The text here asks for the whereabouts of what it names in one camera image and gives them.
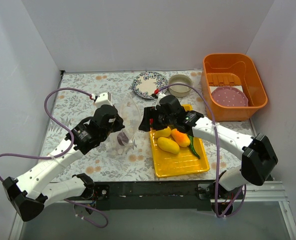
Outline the dark purple fruit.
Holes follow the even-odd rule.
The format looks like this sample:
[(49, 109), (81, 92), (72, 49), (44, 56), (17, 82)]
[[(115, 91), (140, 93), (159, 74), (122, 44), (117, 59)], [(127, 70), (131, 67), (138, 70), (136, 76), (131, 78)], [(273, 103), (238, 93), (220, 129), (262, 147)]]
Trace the dark purple fruit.
[(125, 146), (129, 143), (129, 138), (127, 137), (127, 135), (124, 132), (120, 132), (117, 135), (117, 142), (119, 145)]

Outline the clear zip top bag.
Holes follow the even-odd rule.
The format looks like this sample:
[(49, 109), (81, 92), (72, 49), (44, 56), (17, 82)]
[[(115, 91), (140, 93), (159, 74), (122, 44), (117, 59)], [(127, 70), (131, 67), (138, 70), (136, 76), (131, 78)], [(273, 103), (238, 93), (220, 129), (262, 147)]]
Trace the clear zip top bag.
[[(136, 103), (130, 94), (117, 104), (117, 110), (119, 115), (124, 120), (125, 128), (119, 132), (114, 132), (109, 135), (105, 141), (107, 155), (114, 157), (117, 155), (123, 155), (134, 143), (134, 135), (138, 130), (141, 122), (140, 111)], [(117, 142), (117, 135), (120, 132), (124, 132), (129, 138), (129, 143), (125, 146), (119, 145)]]

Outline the yellow pear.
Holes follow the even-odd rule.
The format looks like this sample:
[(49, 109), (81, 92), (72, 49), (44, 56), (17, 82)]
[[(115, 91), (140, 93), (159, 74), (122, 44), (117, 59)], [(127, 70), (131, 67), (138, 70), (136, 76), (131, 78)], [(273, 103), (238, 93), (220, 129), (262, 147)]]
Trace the yellow pear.
[(168, 138), (170, 135), (171, 135), (171, 128), (170, 127), (164, 128), (162, 130), (157, 130), (154, 133), (154, 137), (156, 139), (161, 138), (161, 137)]

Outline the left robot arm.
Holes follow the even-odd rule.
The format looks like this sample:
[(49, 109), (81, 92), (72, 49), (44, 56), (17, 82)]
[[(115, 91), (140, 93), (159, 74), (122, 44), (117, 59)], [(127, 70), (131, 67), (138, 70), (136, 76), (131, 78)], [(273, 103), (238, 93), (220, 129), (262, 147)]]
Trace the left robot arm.
[(45, 207), (61, 200), (80, 197), (92, 198), (95, 183), (85, 173), (53, 183), (53, 179), (73, 162), (81, 159), (104, 142), (110, 133), (124, 128), (117, 109), (110, 103), (96, 109), (91, 117), (82, 120), (44, 160), (25, 174), (6, 178), (2, 184), (6, 195), (21, 219), (28, 222)]

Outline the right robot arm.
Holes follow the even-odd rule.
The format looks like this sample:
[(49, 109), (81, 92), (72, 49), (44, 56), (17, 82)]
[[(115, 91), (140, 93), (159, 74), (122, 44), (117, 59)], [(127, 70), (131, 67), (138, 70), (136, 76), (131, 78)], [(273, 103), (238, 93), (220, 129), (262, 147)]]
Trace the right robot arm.
[(278, 163), (273, 147), (264, 134), (250, 136), (214, 124), (194, 110), (185, 110), (173, 95), (160, 95), (155, 106), (145, 107), (139, 130), (148, 132), (175, 127), (189, 136), (218, 144), (235, 155), (241, 164), (225, 170), (205, 193), (212, 198), (227, 198), (232, 191), (250, 183), (261, 186)]

